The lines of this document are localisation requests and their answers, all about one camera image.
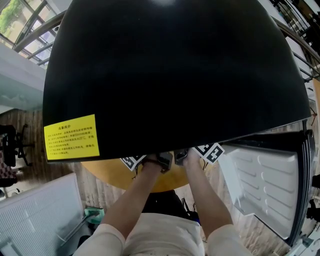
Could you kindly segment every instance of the wrist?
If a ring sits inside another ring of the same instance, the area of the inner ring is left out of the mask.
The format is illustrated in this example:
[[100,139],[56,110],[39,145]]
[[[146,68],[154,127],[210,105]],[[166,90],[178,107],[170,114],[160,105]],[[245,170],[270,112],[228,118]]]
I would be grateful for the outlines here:
[[191,172],[193,170],[199,170],[199,169],[202,170],[199,160],[197,160],[197,161],[188,161],[185,164],[185,170],[187,172]]
[[142,167],[142,172],[160,173],[162,166],[153,162],[145,162]]

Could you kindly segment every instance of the person's arm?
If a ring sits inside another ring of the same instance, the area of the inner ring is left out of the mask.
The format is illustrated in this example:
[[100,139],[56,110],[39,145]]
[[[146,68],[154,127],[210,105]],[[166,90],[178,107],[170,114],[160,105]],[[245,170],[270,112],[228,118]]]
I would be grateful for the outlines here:
[[161,170],[161,166],[146,162],[129,189],[106,211],[101,224],[113,226],[126,239],[135,227]]
[[200,166],[199,155],[192,148],[183,165],[205,237],[222,226],[233,224],[227,207],[212,189]]

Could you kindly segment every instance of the window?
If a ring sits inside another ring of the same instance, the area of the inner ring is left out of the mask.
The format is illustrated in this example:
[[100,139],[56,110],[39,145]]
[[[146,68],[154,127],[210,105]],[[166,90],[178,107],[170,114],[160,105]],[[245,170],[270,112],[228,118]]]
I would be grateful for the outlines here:
[[31,6],[32,9],[36,10],[42,3],[42,0],[26,0],[26,2]]
[[0,33],[15,42],[31,15],[20,0],[10,0],[0,13]]
[[[25,26],[31,18],[34,11],[41,5],[43,0],[0,0],[0,43],[5,44],[9,48],[13,48],[14,44],[17,41],[17,38],[22,31],[27,31]],[[46,5],[39,12],[38,17],[30,28],[29,32],[36,30],[44,22],[49,21],[51,18],[56,16],[56,13],[52,10],[50,5]],[[33,54],[35,51],[41,49],[46,44],[52,43],[55,40],[55,33],[52,31],[47,31],[42,34],[38,39],[32,41],[27,45],[23,51],[20,51],[19,54],[25,58],[29,54]],[[50,57],[51,48],[48,48],[30,60],[34,63],[39,61],[46,60]],[[41,65],[42,68],[47,69],[48,63]]]
[[30,53],[34,53],[35,51],[39,50],[41,47],[43,47],[43,44],[39,42],[38,40],[34,40],[31,43],[29,43],[25,49],[27,49]]
[[47,22],[48,20],[50,20],[51,18],[53,18],[54,16],[56,16],[56,13],[48,7],[48,5],[46,5],[39,13],[39,16],[45,21]]
[[39,59],[45,60],[50,57],[51,51],[49,50],[44,50],[40,52],[38,55],[36,55]]

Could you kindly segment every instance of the white shirt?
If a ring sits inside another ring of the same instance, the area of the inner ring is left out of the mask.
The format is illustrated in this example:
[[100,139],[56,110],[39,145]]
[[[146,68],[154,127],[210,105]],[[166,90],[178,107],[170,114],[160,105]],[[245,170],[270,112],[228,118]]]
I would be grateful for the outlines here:
[[[74,256],[204,256],[201,227],[192,220],[142,213],[125,240],[113,226],[101,224]],[[251,256],[233,225],[213,231],[208,239],[209,256]]]

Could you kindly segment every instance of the glass window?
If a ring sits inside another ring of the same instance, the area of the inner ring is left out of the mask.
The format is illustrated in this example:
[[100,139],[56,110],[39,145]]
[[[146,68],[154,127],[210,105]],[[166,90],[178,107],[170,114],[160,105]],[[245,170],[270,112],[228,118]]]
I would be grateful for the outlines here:
[[40,43],[38,40],[34,40],[31,43],[29,43],[25,49],[28,50],[30,53],[34,53],[35,51],[39,50],[44,45]]
[[36,10],[41,4],[42,0],[26,0],[32,9]]
[[35,58],[31,58],[30,61],[32,61],[35,64],[38,64],[39,61],[37,61]]
[[0,13],[0,33],[15,42],[31,15],[20,0],[10,0]]
[[47,70],[47,68],[48,68],[48,62],[47,62],[46,64],[42,64],[40,67],[41,67],[41,68],[44,68],[45,70]]
[[51,51],[49,51],[49,50],[44,50],[44,51],[40,52],[40,53],[37,55],[37,57],[40,58],[41,60],[45,60],[45,59],[47,59],[47,58],[50,57],[50,54],[51,54]]
[[13,44],[8,43],[6,40],[2,39],[1,37],[0,37],[0,43],[3,43],[5,46],[7,46],[7,47],[9,47],[11,49],[13,47]]
[[27,58],[29,55],[25,54],[23,51],[20,51],[19,54],[25,58]]
[[40,36],[41,39],[47,43],[51,43],[55,40],[55,37],[49,32],[45,32],[42,36]]
[[47,5],[40,11],[39,16],[45,21],[47,22],[48,20],[50,20],[51,18],[53,18],[54,16],[56,16],[56,13],[49,8]]
[[32,26],[32,31],[35,30],[36,28],[40,27],[40,26],[41,26],[41,23],[40,23],[40,21],[37,19],[37,20],[35,21],[35,23],[33,24],[33,26]]

